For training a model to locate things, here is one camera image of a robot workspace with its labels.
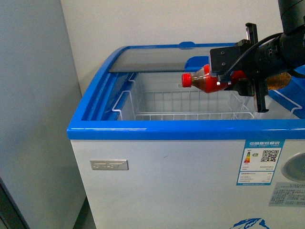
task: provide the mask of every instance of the blue freezer rim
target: blue freezer rim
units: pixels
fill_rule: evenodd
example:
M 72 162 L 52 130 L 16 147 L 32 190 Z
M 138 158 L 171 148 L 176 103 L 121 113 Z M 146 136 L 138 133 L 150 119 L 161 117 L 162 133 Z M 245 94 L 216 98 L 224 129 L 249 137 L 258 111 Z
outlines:
M 233 43 L 194 44 L 196 47 Z M 101 78 L 128 49 L 181 48 L 181 44 L 124 46 L 114 51 L 97 71 L 67 129 L 70 140 L 237 140 L 305 139 L 305 119 L 202 121 L 83 121 L 82 117 Z

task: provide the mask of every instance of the gray floor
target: gray floor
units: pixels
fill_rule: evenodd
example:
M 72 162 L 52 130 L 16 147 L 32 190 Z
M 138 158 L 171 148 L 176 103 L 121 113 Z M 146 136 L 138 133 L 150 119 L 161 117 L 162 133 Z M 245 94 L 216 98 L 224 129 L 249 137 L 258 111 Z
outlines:
M 96 229 L 87 198 L 81 208 L 73 229 Z

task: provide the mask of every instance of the energy label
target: energy label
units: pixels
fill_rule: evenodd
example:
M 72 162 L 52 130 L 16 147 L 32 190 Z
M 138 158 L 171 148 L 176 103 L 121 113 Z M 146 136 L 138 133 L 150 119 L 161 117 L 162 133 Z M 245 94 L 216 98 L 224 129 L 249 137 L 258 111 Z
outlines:
M 270 185 L 284 140 L 246 140 L 237 185 Z

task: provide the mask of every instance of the white wire rack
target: white wire rack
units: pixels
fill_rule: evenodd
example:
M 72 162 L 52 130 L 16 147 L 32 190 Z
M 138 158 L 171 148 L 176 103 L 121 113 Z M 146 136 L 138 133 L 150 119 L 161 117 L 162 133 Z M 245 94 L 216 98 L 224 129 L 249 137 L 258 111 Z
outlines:
M 253 98 L 239 96 L 237 92 L 221 91 L 206 94 L 202 91 L 185 90 L 184 88 L 175 88 L 171 91 L 145 91 L 146 87 L 143 86 L 140 76 L 136 80 L 130 81 L 133 83 L 132 89 L 123 91 L 112 109 L 113 112 L 118 112 L 118 120 L 238 120 L 264 118 L 264 115 L 257 115 L 255 112 Z M 119 101 L 123 98 L 125 99 L 124 106 L 117 107 Z M 295 105 L 295 108 L 290 112 L 287 111 L 290 117 L 295 109 L 302 109 L 300 105 L 291 102 Z

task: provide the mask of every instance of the soda bottle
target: soda bottle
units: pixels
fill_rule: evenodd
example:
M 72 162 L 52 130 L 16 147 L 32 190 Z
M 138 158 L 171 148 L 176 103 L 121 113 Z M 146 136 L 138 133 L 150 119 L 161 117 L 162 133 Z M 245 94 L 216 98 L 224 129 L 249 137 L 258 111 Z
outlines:
M 239 79 L 246 78 L 243 71 L 234 71 L 231 75 L 231 85 L 237 83 Z M 291 75 L 287 72 L 272 76 L 266 79 L 268 90 L 277 90 L 286 87 Z M 217 77 L 210 75 L 210 67 L 206 64 L 202 69 L 197 71 L 194 75 L 190 73 L 182 74 L 182 87 L 197 87 L 205 93 L 212 93 L 224 90 L 229 86 L 228 83 L 220 83 L 217 85 Z
M 245 78 L 243 71 L 234 71 L 231 75 L 231 83 L 235 84 L 240 78 Z M 206 64 L 202 69 L 194 75 L 190 73 L 182 74 L 182 87 L 197 87 L 205 93 L 212 93 L 224 90 L 229 86 L 228 83 L 220 83 L 217 85 L 217 77 L 210 75 L 210 66 Z

